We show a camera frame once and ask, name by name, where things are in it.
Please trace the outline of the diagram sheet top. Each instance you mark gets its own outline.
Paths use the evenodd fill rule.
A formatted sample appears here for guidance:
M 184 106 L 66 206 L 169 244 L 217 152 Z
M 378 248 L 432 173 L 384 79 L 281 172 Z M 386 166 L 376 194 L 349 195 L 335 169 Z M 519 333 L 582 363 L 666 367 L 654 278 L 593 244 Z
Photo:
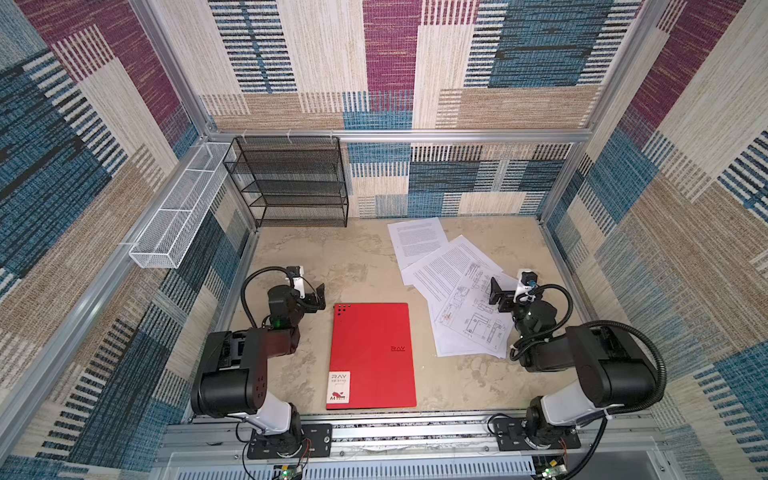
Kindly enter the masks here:
M 515 292 L 518 281 L 503 272 L 494 273 L 472 263 L 433 319 L 439 357 L 487 354 L 504 359 L 513 328 L 509 313 L 490 303 L 491 280 L 503 290 Z

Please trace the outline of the text sheet bottom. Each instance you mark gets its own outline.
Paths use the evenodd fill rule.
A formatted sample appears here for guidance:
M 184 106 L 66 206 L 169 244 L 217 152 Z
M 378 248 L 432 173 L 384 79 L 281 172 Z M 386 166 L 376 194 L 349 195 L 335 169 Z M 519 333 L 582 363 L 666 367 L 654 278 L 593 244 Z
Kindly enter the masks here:
M 499 313 L 475 294 L 453 298 L 445 306 L 427 304 L 439 357 L 476 354 L 506 357 L 512 330 L 508 313 Z

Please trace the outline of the red folder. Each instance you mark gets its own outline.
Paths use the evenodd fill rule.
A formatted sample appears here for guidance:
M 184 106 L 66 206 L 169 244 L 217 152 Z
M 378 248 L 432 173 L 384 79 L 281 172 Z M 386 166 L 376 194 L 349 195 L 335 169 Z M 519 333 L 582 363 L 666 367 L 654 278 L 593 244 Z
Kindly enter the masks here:
M 417 405 L 406 303 L 334 306 L 326 408 L 412 408 Z

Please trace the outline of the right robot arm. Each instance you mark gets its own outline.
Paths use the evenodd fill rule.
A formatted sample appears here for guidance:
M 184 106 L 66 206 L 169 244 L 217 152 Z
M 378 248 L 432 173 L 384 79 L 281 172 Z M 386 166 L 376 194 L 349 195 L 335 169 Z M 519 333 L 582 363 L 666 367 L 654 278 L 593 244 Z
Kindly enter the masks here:
M 645 410 L 662 400 L 668 372 L 660 350 L 640 330 L 625 323 L 596 320 L 569 325 L 545 301 L 555 290 L 566 302 L 573 298 L 559 285 L 539 284 L 532 271 L 521 274 L 515 290 L 490 281 L 489 303 L 508 313 L 519 338 L 509 358 L 529 373 L 574 369 L 577 379 L 556 393 L 530 401 L 524 416 L 493 414 L 487 429 L 502 451 L 577 448 L 577 429 L 594 420 Z

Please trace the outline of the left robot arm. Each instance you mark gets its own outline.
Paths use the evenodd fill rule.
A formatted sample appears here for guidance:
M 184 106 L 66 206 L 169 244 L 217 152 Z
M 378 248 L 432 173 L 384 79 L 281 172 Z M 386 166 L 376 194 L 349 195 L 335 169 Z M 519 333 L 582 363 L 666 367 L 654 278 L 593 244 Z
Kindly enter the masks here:
M 252 280 L 271 272 L 282 274 L 285 282 L 268 290 L 269 312 L 257 323 L 247 288 Z M 296 352 L 303 317 L 326 308 L 325 286 L 312 286 L 301 266 L 268 266 L 244 279 L 240 302 L 250 327 L 207 336 L 192 386 L 193 413 L 250 426 L 246 444 L 262 444 L 272 455 L 306 455 L 311 441 L 302 430 L 297 408 L 268 389 L 268 360 Z

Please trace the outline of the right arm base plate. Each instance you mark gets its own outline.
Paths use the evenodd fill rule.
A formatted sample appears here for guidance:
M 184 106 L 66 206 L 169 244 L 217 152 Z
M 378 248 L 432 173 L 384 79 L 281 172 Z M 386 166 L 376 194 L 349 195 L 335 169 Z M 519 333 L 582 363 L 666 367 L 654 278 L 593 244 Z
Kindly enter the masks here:
M 486 421 L 486 428 L 500 451 L 578 449 L 582 446 L 574 427 L 552 426 L 543 420 L 497 413 Z

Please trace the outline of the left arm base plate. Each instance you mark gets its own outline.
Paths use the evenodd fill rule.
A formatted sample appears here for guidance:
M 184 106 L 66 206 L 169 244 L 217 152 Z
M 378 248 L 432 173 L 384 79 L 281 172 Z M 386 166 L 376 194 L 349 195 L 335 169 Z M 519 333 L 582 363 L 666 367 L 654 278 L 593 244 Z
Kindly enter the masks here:
M 327 423 L 302 425 L 276 435 L 253 430 L 245 456 L 248 460 L 327 458 L 332 440 L 333 427 Z

